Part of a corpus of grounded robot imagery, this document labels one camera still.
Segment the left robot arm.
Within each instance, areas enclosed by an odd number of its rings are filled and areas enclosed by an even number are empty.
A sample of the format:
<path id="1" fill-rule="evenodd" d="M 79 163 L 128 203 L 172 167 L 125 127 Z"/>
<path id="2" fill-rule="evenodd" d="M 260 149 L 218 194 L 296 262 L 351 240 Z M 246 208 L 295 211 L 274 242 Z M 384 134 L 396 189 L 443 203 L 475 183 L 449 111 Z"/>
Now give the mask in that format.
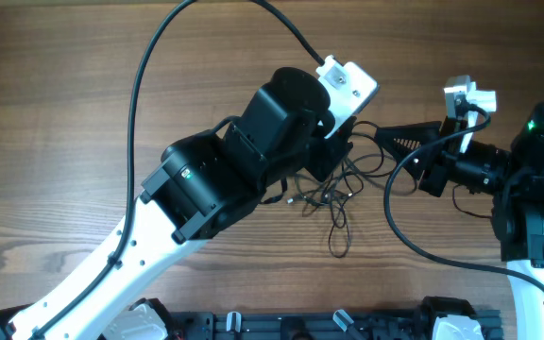
<path id="1" fill-rule="evenodd" d="M 95 339 L 168 267 L 300 170 L 325 179 L 334 132 L 367 100 L 345 71 L 284 67 L 244 113 L 171 144 L 114 232 L 41 300 L 0 310 L 0 339 Z"/>

